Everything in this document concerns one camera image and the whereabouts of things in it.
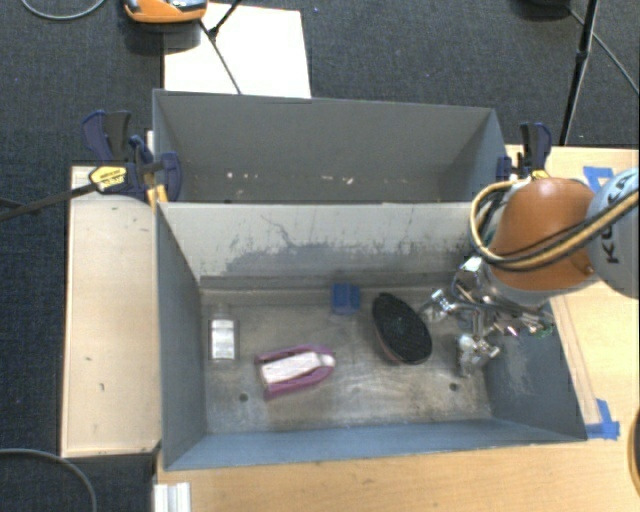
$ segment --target cable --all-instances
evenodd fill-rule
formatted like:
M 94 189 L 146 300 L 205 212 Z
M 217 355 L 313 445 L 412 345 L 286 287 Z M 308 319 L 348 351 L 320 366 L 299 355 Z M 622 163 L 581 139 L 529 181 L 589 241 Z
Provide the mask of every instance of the cable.
M 96 498 L 96 491 L 91 485 L 91 481 L 87 478 L 82 470 L 68 461 L 67 459 L 63 459 L 62 457 L 58 457 L 53 453 L 43 452 L 40 450 L 31 450 L 29 448 L 7 448 L 0 449 L 0 457 L 13 457 L 13 456 L 22 456 L 22 457 L 35 457 L 48 462 L 55 462 L 56 464 L 64 465 L 69 471 L 71 471 L 74 475 L 76 475 L 80 481 L 83 483 L 87 492 L 89 493 L 89 497 L 91 498 L 91 511 L 98 512 L 98 499 Z
M 104 4 L 107 0 L 98 0 L 94 5 L 92 5 L 85 11 L 79 12 L 77 14 L 66 14 L 66 15 L 47 14 L 46 12 L 42 12 L 35 9 L 34 7 L 31 7 L 31 5 L 27 2 L 27 0 L 20 0 L 20 1 L 22 2 L 22 5 L 24 5 L 29 12 L 31 12 L 32 14 L 35 14 L 39 18 L 43 18 L 49 21 L 72 21 L 72 20 L 77 20 L 78 18 L 82 18 L 84 16 L 91 14 L 93 11 L 98 9 L 102 4 Z
M 218 32 L 220 32 L 220 29 L 222 28 L 222 25 L 224 25 L 227 22 L 229 17 L 233 14 L 233 12 L 236 10 L 236 8 L 240 5 L 240 2 L 242 2 L 242 0 L 234 0 L 234 2 L 231 4 L 231 7 L 229 7 L 229 9 L 227 9 L 227 12 L 224 13 L 224 16 L 216 24 L 216 26 L 213 27 L 211 30 L 206 30 L 205 29 L 205 32 L 207 33 L 207 35 L 209 36 L 209 38 L 212 41 L 215 41 L 216 37 L 218 37 Z
M 578 51 L 576 52 L 576 65 L 573 70 L 571 88 L 569 89 L 569 97 L 567 99 L 567 108 L 564 112 L 562 130 L 560 132 L 560 139 L 558 141 L 558 145 L 560 146 L 566 145 L 567 140 L 569 139 L 569 132 L 571 131 L 573 116 L 576 111 L 580 92 L 582 91 L 582 83 L 584 81 L 584 75 L 586 74 L 586 68 L 589 62 L 589 56 L 591 54 L 593 27 L 595 26 L 597 15 L 598 0 L 588 0 L 587 12 L 585 15 L 585 24 L 582 28 L 582 36 L 580 37 Z
M 224 57 L 220 53 L 220 50 L 218 49 L 218 44 L 216 43 L 217 32 L 212 36 L 211 35 L 211 31 L 209 29 L 207 29 L 206 25 L 204 24 L 204 22 L 202 20 L 199 20 L 198 23 L 200 24 L 200 28 L 202 28 L 202 30 L 204 30 L 204 33 L 207 35 L 207 39 L 209 39 L 209 42 L 213 46 L 214 51 L 218 55 L 218 58 L 220 59 L 220 62 L 222 63 L 222 67 L 226 71 L 227 76 L 229 77 L 229 79 L 231 80 L 231 84 L 233 85 L 234 89 L 236 90 L 236 93 L 239 94 L 239 95 L 242 95 L 242 91 L 240 91 L 240 87 L 238 86 L 238 82 L 236 82 L 236 79 L 233 77 L 233 73 L 231 73 L 231 70 L 229 69 L 229 66 L 227 66 L 227 61 L 224 59 Z
M 483 238 L 485 237 L 485 231 L 487 227 L 491 225 L 491 221 L 493 220 L 494 215 L 500 208 L 507 204 L 506 202 L 502 201 L 505 192 L 495 192 L 494 194 L 491 194 L 491 196 L 488 198 L 491 200 L 491 204 L 489 205 L 489 208 L 487 208 L 487 211 L 482 215 L 482 218 L 479 222 L 478 232 L 480 233 L 480 235 L 482 235 Z
M 502 253 L 500 256 L 506 257 L 506 256 L 513 256 L 515 254 L 518 253 L 522 253 L 524 251 L 528 251 L 531 249 L 534 249 L 536 247 L 538 247 L 539 245 L 548 242 L 550 240 L 556 239 L 557 237 L 564 235 L 564 234 L 577 234 L 580 232 L 580 230 L 585 229 L 587 227 L 589 227 L 589 225 L 591 225 L 592 223 L 594 223 L 596 220 L 601 219 L 612 207 L 610 206 L 609 208 L 605 208 L 603 210 L 601 210 L 600 212 L 596 213 L 595 215 L 593 215 L 592 217 L 589 217 L 588 219 L 584 219 L 581 220 L 580 222 L 576 222 L 575 224 L 572 224 L 571 226 L 567 226 L 566 228 L 560 229 L 558 231 L 556 231 L 555 233 L 552 233 L 548 236 L 545 236 L 544 238 L 541 238 L 540 240 L 537 240 L 535 242 L 532 242 L 531 244 L 525 246 L 525 247 L 520 247 L 518 249 L 515 249 L 513 251 L 509 251 L 509 252 L 505 252 Z M 552 242 L 551 244 L 536 250 L 535 252 L 529 253 L 527 255 L 527 257 L 529 256 L 533 256 L 536 254 L 541 254 L 546 250 L 552 249 L 556 246 L 558 246 L 559 244 L 563 243 L 564 239 L 556 239 L 554 242 Z
M 489 264 L 502 268 L 504 270 L 528 271 L 551 265 L 556 261 L 565 258 L 572 252 L 578 250 L 585 245 L 591 238 L 598 233 L 607 229 L 616 222 L 620 217 L 625 215 L 638 204 L 638 190 L 635 189 L 625 195 L 619 202 L 604 209 L 598 215 L 588 219 L 584 227 L 581 226 L 575 233 L 557 240 L 549 246 L 542 247 L 533 253 L 516 256 L 512 258 L 497 255 L 491 252 L 482 242 L 480 234 L 475 222 L 478 205 L 489 194 L 509 188 L 512 182 L 494 183 L 486 187 L 471 203 L 471 211 L 469 214 L 469 233 L 471 243 L 480 256 Z
M 584 26 L 584 20 L 580 16 L 578 16 L 578 14 L 573 9 L 569 9 L 569 13 L 571 14 L 571 16 L 573 16 L 576 19 L 578 23 Z M 609 58 L 612 60 L 615 66 L 620 70 L 620 72 L 622 73 L 622 76 L 627 80 L 627 82 L 629 82 L 629 85 L 634 90 L 634 92 L 640 96 L 640 91 L 638 91 L 638 86 L 633 81 L 633 78 L 631 78 L 631 75 L 629 74 L 629 72 L 624 68 L 622 63 L 611 51 L 611 49 L 604 43 L 604 41 L 600 38 L 600 36 L 595 32 L 593 33 L 593 38 L 598 43 L 600 48 L 602 48 L 605 51 L 605 53 L 609 56 Z
M 84 185 L 82 187 L 72 188 L 71 190 L 67 190 L 66 192 L 60 192 L 59 194 L 47 196 L 44 199 L 40 199 L 39 201 L 33 201 L 32 203 L 17 206 L 12 210 L 9 210 L 8 212 L 0 213 L 0 222 L 19 217 L 20 215 L 25 215 L 27 213 L 38 213 L 43 208 L 61 203 L 62 201 L 70 201 L 71 199 L 83 196 L 85 194 L 88 194 L 89 192 L 94 192 L 95 190 L 97 190 L 96 184 L 89 183 L 88 185 Z

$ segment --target scuff mark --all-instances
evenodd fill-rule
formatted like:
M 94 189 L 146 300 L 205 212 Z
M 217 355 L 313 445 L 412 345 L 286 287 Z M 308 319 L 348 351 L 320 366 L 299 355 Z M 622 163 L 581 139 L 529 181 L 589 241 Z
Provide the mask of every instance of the scuff mark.
M 411 226 L 413 225 L 415 211 L 416 211 L 416 209 L 415 209 L 415 206 L 414 206 L 414 207 L 411 208 L 411 211 L 409 212 L 409 219 L 407 220 L 407 223 L 405 224 L 404 233 L 402 235 L 402 238 L 398 241 L 397 251 L 400 254 L 410 254 L 414 250 L 415 243 L 409 237 L 409 231 L 411 230 Z
M 313 209 L 313 216 L 311 217 L 311 227 L 309 228 L 309 240 L 313 240 L 313 231 L 316 228 L 316 216 L 318 215 L 318 210 Z
M 231 240 L 231 243 L 229 244 L 229 250 L 233 251 L 235 250 L 235 248 L 238 246 L 238 243 L 240 242 L 240 237 L 238 237 L 238 235 L 236 235 L 236 237 Z
M 264 215 L 261 215 L 260 217 L 267 224 L 269 224 L 270 226 L 273 226 L 280 232 L 280 236 L 282 237 L 282 240 L 284 240 L 284 243 L 286 244 L 288 249 L 298 248 L 298 244 L 296 244 L 293 240 L 291 240 L 291 237 L 289 236 L 289 232 L 285 229 L 285 227 L 282 224 L 278 224 L 277 222 L 272 221 L 271 219 L 265 217 Z
M 505 359 L 509 364 L 506 366 L 509 373 L 509 386 L 518 395 L 531 395 L 532 384 L 530 372 L 528 371 L 528 361 L 524 351 L 519 350 L 521 343 L 518 338 L 507 338 L 502 347 Z

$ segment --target gray bin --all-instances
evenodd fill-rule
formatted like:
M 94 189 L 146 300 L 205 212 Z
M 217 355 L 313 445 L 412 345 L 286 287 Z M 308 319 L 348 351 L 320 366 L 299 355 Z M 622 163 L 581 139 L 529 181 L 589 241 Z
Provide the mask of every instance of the gray bin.
M 418 307 L 463 261 L 468 201 L 504 154 L 492 110 L 156 91 L 154 133 L 185 172 L 156 222 L 166 469 L 586 439 L 556 336 L 495 336 L 502 354 L 469 379 L 453 320 L 418 366 L 375 338 L 379 292 Z M 336 281 L 360 286 L 359 313 L 331 314 Z M 219 303 L 234 362 L 207 361 Z M 254 356 L 301 343 L 335 350 L 333 375 L 265 402 Z

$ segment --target wooden table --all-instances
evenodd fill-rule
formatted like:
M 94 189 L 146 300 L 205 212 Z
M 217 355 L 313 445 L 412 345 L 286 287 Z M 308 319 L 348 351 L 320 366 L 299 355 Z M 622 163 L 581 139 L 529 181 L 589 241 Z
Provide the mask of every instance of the wooden table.
M 576 177 L 584 165 L 619 172 L 638 166 L 638 152 L 555 148 L 547 170 Z M 639 404 L 638 301 L 603 283 L 561 300 L 591 387 L 620 422 L 617 441 L 170 473 L 159 461 L 158 482 L 190 482 L 194 512 L 640 510 L 627 452 Z

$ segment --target black pole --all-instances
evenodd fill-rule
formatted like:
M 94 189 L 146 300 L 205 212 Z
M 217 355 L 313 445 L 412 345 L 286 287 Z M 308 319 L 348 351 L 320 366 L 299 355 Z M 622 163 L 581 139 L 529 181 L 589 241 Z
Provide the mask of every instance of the black pole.
M 12 201 L 11 199 L 4 199 L 0 197 L 0 207 L 19 208 L 20 206 L 24 206 L 24 204 L 18 203 L 17 201 Z
M 560 146 L 567 144 L 567 137 L 569 136 L 569 129 L 571 128 L 571 121 L 576 110 L 576 102 L 578 100 L 578 93 L 580 92 L 580 85 L 584 77 L 585 66 L 589 53 L 591 51 L 591 41 L 593 39 L 593 25 L 596 18 L 596 10 L 598 8 L 598 0 L 589 0 L 587 5 L 587 12 L 584 17 L 584 26 L 582 27 L 582 37 L 580 37 L 580 44 L 576 53 L 576 67 L 573 71 L 573 80 L 571 82 L 571 89 L 569 90 L 569 98 L 567 99 L 567 108 L 564 112 L 564 121 L 562 122 L 562 131 L 560 133 Z
M 67 190 L 66 192 L 60 192 L 59 194 L 45 197 L 44 199 L 34 201 L 33 203 L 23 204 L 11 211 L 0 213 L 0 222 L 13 219 L 14 217 L 19 217 L 20 215 L 24 215 L 26 213 L 39 212 L 47 206 L 52 206 L 54 204 L 61 203 L 62 201 L 69 201 L 70 199 L 83 196 L 85 194 L 88 194 L 89 192 L 94 192 L 96 189 L 97 187 L 94 183 L 89 183 L 88 185 L 84 185 L 82 187 L 74 188 L 71 190 Z

